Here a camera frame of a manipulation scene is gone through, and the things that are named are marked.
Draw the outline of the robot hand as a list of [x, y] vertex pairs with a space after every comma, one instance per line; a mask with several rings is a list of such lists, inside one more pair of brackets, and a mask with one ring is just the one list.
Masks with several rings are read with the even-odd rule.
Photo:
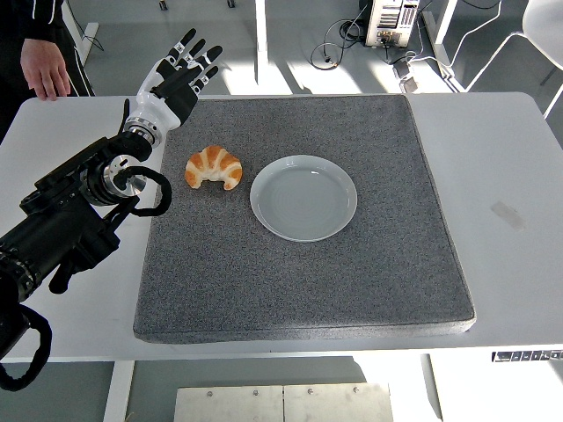
[[214, 61], [223, 48], [205, 48], [206, 41], [196, 38], [194, 28], [176, 42], [168, 53], [155, 63], [136, 94], [136, 109], [125, 123], [144, 127], [155, 139], [186, 122], [201, 92], [217, 72]]

